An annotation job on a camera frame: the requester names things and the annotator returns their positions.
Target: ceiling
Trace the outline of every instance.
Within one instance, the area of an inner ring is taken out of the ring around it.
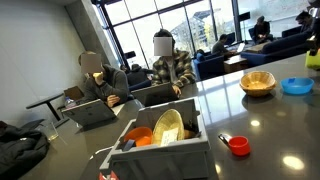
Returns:
[[[55,4],[59,4],[59,5],[62,5],[62,6],[66,6],[68,4],[71,4],[75,1],[80,1],[80,0],[46,0],[48,2],[52,2],[52,3],[55,3]]]

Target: wicker basket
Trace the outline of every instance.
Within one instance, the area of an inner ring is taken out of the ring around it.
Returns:
[[[180,113],[175,109],[169,109],[157,121],[153,130],[152,144],[160,146],[164,131],[178,128],[177,140],[184,139],[184,126]]]
[[[277,81],[273,75],[266,71],[253,71],[241,78],[240,87],[249,96],[261,97],[275,88]]]

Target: small table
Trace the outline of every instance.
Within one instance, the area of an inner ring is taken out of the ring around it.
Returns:
[[[57,119],[57,121],[60,121],[61,118],[59,117],[58,113],[54,110],[54,108],[52,107],[50,101],[54,100],[54,99],[57,99],[61,96],[63,96],[64,93],[59,93],[59,94],[56,94],[56,95],[53,95],[53,96],[50,96],[50,97],[47,97],[45,99],[41,99],[33,104],[30,104],[29,106],[26,107],[26,109],[31,109],[31,108],[34,108],[34,107],[37,107],[37,106],[40,106],[42,104],[47,104],[47,106],[49,107],[49,109],[51,110],[52,114],[54,115],[54,117]],[[56,127],[58,127],[59,125],[61,125],[63,123],[62,121],[56,125]]]
[[[262,44],[258,44],[256,46],[249,47],[248,49],[245,50],[245,52],[260,53],[260,51],[262,50],[263,46],[265,46],[268,43],[269,42],[265,42],[265,43],[262,43]]]
[[[224,71],[226,73],[233,73],[247,68],[247,59],[242,58],[240,55],[232,56],[229,60],[224,61]]]

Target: plaid shirt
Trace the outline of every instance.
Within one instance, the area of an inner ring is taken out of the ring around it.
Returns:
[[[175,83],[178,87],[195,82],[195,74],[191,66],[189,52],[177,50],[174,53],[174,68],[178,81]],[[167,62],[160,57],[153,63],[152,86],[170,82],[170,71]]]

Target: blue bowl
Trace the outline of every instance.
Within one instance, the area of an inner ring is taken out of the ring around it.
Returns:
[[[310,78],[304,77],[291,77],[281,81],[282,89],[288,94],[305,94],[308,93],[314,81]]]

